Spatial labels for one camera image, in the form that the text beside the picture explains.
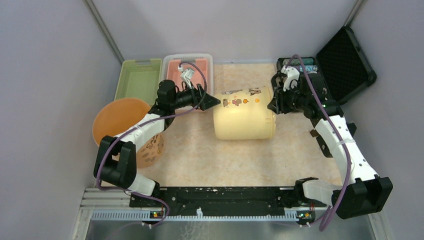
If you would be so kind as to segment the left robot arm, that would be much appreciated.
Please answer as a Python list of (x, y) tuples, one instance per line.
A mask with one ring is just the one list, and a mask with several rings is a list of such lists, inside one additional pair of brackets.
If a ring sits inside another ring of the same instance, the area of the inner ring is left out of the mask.
[(206, 111), (220, 104), (201, 84), (179, 91), (172, 80), (161, 81), (155, 103), (142, 120), (123, 133), (101, 139), (93, 170), (97, 187), (101, 189), (101, 182), (106, 182), (111, 184), (111, 189), (141, 194), (147, 206), (156, 206), (161, 198), (156, 190), (158, 184), (138, 172), (137, 152), (172, 124), (178, 117), (176, 110), (190, 106), (189, 113)]

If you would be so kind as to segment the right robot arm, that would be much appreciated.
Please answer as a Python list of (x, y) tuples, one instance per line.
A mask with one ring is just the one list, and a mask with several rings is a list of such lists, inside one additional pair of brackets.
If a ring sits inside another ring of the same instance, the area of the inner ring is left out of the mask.
[(278, 72), (271, 79), (273, 96), (268, 109), (276, 114), (303, 113), (313, 129), (310, 134), (323, 155), (335, 160), (342, 185), (331, 184), (316, 177), (295, 182), (293, 200), (307, 206), (312, 200), (331, 206), (341, 219), (380, 212), (393, 190), (389, 177), (381, 177), (370, 166), (348, 123), (340, 104), (332, 98), (320, 74), (289, 75)]

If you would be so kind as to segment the yellow capybara bucket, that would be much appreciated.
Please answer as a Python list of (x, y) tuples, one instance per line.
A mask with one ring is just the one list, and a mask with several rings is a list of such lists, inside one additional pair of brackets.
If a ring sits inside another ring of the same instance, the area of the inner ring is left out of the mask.
[(224, 91), (213, 108), (213, 126), (219, 140), (271, 139), (276, 115), (268, 109), (272, 94), (267, 86)]

